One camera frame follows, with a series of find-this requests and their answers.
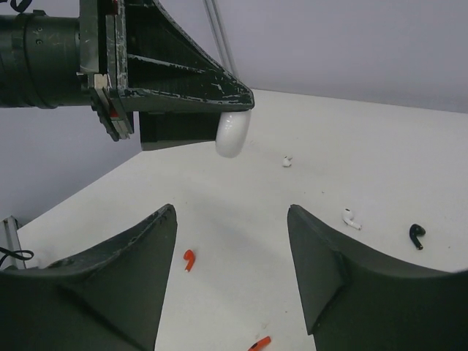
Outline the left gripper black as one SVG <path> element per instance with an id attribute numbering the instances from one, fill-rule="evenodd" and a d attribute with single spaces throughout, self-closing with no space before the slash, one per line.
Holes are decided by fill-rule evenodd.
<path id="1" fill-rule="evenodd" d="M 133 117 L 118 93 L 117 25 L 123 1 L 80 1 L 82 91 L 114 141 L 134 132 Z M 212 59 L 158 1 L 126 1 L 127 79 L 124 104 L 156 112 L 251 110 L 254 95 Z M 139 114 L 143 151 L 216 139 L 221 113 Z"/>

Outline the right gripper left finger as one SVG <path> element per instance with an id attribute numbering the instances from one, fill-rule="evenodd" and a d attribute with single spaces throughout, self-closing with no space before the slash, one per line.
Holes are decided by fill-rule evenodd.
<path id="1" fill-rule="evenodd" d="M 3 350 L 153 350 L 177 233 L 164 205 L 45 268 L 1 272 Z"/>

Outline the white charging case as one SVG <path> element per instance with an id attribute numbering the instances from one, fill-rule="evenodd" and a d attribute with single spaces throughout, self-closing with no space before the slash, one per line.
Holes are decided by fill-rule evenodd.
<path id="1" fill-rule="evenodd" d="M 216 152 L 224 158 L 237 157 L 244 146 L 252 112 L 222 113 L 216 132 Z"/>

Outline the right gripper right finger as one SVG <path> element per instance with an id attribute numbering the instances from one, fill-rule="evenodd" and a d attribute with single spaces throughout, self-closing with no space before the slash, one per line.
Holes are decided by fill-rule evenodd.
<path id="1" fill-rule="evenodd" d="M 399 260 L 299 205 L 287 212 L 306 332 L 317 350 L 465 350 L 467 272 Z"/>

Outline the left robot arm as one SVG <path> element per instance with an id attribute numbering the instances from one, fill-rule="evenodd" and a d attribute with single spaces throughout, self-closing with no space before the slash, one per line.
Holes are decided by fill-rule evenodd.
<path id="1" fill-rule="evenodd" d="M 81 1 L 76 18 L 1 17 L 1 106 L 89 106 L 114 141 L 143 150 L 244 146 L 254 94 L 211 58 L 158 1 Z"/>

